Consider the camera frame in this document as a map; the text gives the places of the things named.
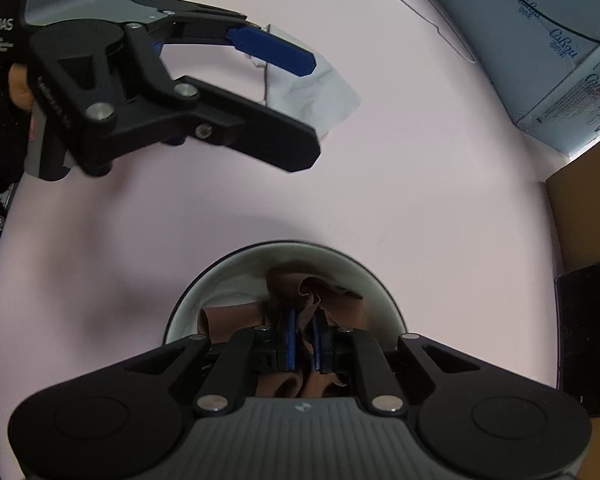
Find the person's left hand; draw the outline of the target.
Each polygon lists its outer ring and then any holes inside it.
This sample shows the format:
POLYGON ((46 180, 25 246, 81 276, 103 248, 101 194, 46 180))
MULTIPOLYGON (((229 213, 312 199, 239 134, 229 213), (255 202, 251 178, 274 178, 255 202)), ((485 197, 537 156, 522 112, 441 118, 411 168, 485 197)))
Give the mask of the person's left hand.
POLYGON ((26 66, 12 64, 8 73, 8 91, 15 106, 29 114, 28 140, 31 141, 35 137, 33 133, 34 119, 32 116, 34 96, 28 86, 28 71, 26 66))

